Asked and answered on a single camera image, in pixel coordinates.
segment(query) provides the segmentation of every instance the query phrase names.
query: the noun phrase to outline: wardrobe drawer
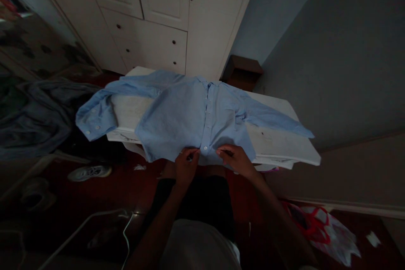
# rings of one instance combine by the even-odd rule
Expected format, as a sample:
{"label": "wardrobe drawer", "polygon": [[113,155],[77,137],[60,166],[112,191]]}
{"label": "wardrobe drawer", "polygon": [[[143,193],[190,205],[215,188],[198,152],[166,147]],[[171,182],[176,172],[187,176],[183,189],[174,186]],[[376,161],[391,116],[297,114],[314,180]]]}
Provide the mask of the wardrobe drawer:
{"label": "wardrobe drawer", "polygon": [[150,46],[184,49],[186,55],[187,32],[105,8],[101,8],[101,11],[113,36]]}
{"label": "wardrobe drawer", "polygon": [[184,75],[186,72],[186,48],[179,48],[170,43],[168,47],[148,45],[132,40],[114,37],[128,70],[136,66],[154,70],[168,70]]}

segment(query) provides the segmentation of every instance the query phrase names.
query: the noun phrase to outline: red and white plastic bag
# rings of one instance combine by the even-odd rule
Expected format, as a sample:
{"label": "red and white plastic bag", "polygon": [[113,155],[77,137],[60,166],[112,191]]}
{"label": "red and white plastic bag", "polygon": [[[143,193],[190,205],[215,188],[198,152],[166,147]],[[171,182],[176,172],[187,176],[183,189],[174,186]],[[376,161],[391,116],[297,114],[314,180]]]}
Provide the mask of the red and white plastic bag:
{"label": "red and white plastic bag", "polygon": [[356,236],[324,208],[298,207],[282,202],[301,233],[310,243],[341,264],[351,266],[351,254],[361,257]]}

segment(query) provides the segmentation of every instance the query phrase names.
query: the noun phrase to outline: shirt collar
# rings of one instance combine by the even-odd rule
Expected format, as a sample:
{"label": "shirt collar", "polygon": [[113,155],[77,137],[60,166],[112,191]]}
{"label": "shirt collar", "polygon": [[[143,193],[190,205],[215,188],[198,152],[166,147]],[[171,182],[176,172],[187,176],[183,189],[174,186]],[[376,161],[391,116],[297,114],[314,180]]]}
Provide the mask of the shirt collar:
{"label": "shirt collar", "polygon": [[207,86],[208,84],[213,84],[215,86],[218,86],[222,83],[222,81],[207,81],[204,77],[202,76],[197,76],[197,79],[202,82],[205,86]]}

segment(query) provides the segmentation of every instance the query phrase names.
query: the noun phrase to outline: blue wall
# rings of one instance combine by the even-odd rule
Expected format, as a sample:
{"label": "blue wall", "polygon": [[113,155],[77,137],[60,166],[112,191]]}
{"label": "blue wall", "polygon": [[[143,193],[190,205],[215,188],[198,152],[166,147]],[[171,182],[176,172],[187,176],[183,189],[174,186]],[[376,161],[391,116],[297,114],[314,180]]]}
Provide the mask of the blue wall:
{"label": "blue wall", "polygon": [[262,64],[307,0],[250,0],[230,54]]}

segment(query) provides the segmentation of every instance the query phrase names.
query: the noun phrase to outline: person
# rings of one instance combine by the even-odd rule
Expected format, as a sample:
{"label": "person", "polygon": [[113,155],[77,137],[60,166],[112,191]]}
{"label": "person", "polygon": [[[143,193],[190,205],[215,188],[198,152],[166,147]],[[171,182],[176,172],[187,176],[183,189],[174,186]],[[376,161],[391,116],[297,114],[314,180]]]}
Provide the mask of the person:
{"label": "person", "polygon": [[[216,152],[224,165],[255,187],[270,237],[286,267],[315,269],[309,243],[243,148],[223,145]],[[205,178],[194,178],[199,157],[199,149],[184,148],[175,163],[167,162],[126,270],[241,268],[224,167],[208,166]]]}

